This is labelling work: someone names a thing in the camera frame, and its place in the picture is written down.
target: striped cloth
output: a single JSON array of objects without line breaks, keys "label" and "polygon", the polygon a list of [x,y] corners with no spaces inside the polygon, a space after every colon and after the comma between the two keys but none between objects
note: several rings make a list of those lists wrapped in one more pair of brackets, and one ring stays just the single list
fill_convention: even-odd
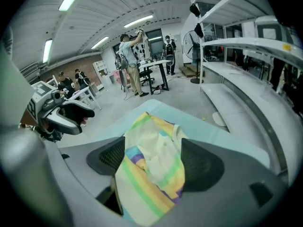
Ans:
[{"label": "striped cloth", "polygon": [[143,113],[125,133],[116,185],[125,219],[150,226],[180,200],[184,185],[178,125]]}]

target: gray floor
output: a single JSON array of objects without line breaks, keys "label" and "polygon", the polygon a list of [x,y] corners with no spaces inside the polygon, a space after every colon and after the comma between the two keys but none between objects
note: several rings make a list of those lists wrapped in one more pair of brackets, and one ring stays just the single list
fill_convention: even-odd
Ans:
[{"label": "gray floor", "polygon": [[[158,68],[153,69],[152,76],[155,77],[153,85],[161,84],[161,75]],[[102,107],[100,111],[95,108],[95,117],[87,122],[87,126],[83,128],[83,133],[79,135],[65,134],[61,141],[57,142],[58,147],[69,147],[90,142],[113,122],[127,114],[132,109],[138,107],[149,99],[157,99],[163,103],[173,106],[183,112],[186,112],[199,119],[205,119],[206,122],[219,128],[227,130],[226,127],[217,125],[213,120],[213,113],[216,108],[212,105],[208,97],[199,91],[199,84],[193,84],[190,79],[184,77],[179,69],[175,69],[174,76],[167,76],[169,91],[162,91],[159,95],[148,95],[140,98],[132,96],[134,93],[129,89],[127,95],[120,89],[119,84],[114,84],[110,88],[103,89],[97,95],[97,100]],[[146,83],[143,86],[144,92],[149,92],[149,86]]]}]

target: white ceiling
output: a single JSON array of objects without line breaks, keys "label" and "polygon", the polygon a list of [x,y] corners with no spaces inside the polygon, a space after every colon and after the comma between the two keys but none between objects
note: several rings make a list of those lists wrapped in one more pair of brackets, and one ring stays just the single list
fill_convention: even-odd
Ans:
[{"label": "white ceiling", "polygon": [[[197,1],[216,4],[220,0]],[[27,0],[12,19],[13,61],[19,69],[42,62],[48,39],[53,39],[50,54],[50,63],[53,63],[93,52],[91,47],[105,36],[109,39],[104,42],[104,48],[119,43],[122,33],[133,33],[138,26],[144,25],[143,28],[149,31],[162,24],[180,22],[189,15],[190,6],[189,0],[76,0],[63,12],[58,10],[62,2]],[[244,13],[248,12],[251,17],[272,14],[270,6],[264,6],[262,2],[264,0],[240,0],[226,8],[223,16],[230,21],[244,18],[243,10],[239,11],[238,7],[247,7]],[[125,24],[150,14],[154,18],[148,22],[124,28]]]}]

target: white shelf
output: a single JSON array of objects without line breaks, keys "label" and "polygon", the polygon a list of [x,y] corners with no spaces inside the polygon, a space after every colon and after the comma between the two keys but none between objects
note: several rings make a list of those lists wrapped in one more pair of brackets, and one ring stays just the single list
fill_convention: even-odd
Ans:
[{"label": "white shelf", "polygon": [[[217,21],[217,23],[215,24],[218,24],[218,19],[220,19],[221,17],[223,17],[223,15],[220,15],[220,14],[216,14],[220,9],[222,9],[222,7],[228,5],[229,3],[231,3],[233,0],[221,0],[219,1],[211,10],[209,10],[202,18],[200,18],[198,20],[199,23],[213,23],[213,21]],[[226,25],[226,19],[222,19],[222,22],[219,23],[219,24],[222,24],[222,25]]]},{"label": "white shelf", "polygon": [[203,65],[230,81],[262,112],[280,142],[291,184],[303,158],[303,127],[298,116],[268,84],[243,69],[224,62],[204,62]]},{"label": "white shelf", "polygon": [[264,129],[262,132],[254,114],[233,91],[223,83],[205,83],[201,88],[219,111],[230,133],[269,153],[271,143],[267,141],[268,136],[264,136]]},{"label": "white shelf", "polygon": [[276,57],[303,70],[303,50],[295,45],[263,38],[228,38],[202,43],[202,46],[215,45],[229,48],[257,51]]},{"label": "white shelf", "polygon": [[273,58],[269,55],[265,55],[263,53],[259,53],[256,51],[248,51],[248,50],[243,50],[243,55],[247,55],[249,57],[264,61],[265,63],[271,65],[272,67],[274,66]]},{"label": "white shelf", "polygon": [[107,69],[106,64],[103,61],[96,61],[93,63],[93,66],[96,67],[97,71]]}]

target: brick wall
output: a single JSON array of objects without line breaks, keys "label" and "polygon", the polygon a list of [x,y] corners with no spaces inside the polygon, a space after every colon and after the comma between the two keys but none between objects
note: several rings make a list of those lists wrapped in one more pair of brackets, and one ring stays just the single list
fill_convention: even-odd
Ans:
[{"label": "brick wall", "polygon": [[[48,72],[41,75],[42,81],[47,81],[48,79],[52,78],[53,75],[55,75],[57,81],[59,81],[59,72],[63,71],[65,77],[71,78],[75,82],[75,70],[79,69],[85,72],[85,74],[88,76],[90,82],[95,82],[96,85],[100,85],[101,82],[96,74],[96,71],[93,67],[93,63],[96,61],[101,61],[102,58],[100,55],[94,55],[87,58],[82,58],[76,61],[71,61],[67,64],[64,64],[62,66],[56,67],[52,70],[49,70]],[[76,84],[76,90],[80,88],[79,84]]]}]

